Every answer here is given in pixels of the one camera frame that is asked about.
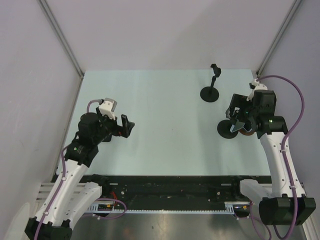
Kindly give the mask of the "black phone stand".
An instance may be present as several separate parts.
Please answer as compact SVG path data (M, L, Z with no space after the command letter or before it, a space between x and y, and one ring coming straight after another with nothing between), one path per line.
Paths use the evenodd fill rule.
M222 70L215 63L211 64L210 67L213 70L211 84L210 84L210 86L204 87L200 91L200 97L203 101L205 101L207 103L214 103L219 99L219 96L220 96L219 91L215 88L215 82L216 82L217 78L220 77Z
M233 139L238 135L238 131L231 132L232 123L230 120L225 119L218 123L217 132L218 134L225 139Z

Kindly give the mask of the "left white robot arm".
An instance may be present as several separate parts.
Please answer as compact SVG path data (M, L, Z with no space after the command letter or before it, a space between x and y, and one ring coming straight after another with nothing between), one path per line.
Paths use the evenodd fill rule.
M108 178L96 174L76 197L73 194L98 154L98 145L113 136L130 136L135 123L124 114L121 121L118 125L117 118L109 118L100 112L89 112L80 117L78 131L61 152L61 173L41 208L28 220L24 232L29 239L69 240L78 220L91 204L110 196Z

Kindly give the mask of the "black smartphone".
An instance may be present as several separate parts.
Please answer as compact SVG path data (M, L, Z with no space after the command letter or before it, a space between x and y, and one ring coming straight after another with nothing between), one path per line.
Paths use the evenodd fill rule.
M108 135L102 142L109 143L112 140L112 135Z

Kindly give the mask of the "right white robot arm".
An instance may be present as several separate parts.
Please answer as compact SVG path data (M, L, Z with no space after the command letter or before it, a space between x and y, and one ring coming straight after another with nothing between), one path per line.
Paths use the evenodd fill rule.
M233 94L226 117L229 132L240 129L256 133L265 152L271 176L268 190L257 180L244 179L230 188L231 196L242 201L249 198L258 205L259 216L265 225L302 225L315 211L316 202L307 197L293 166L286 121L276 116L277 98L272 90L257 90L252 99Z

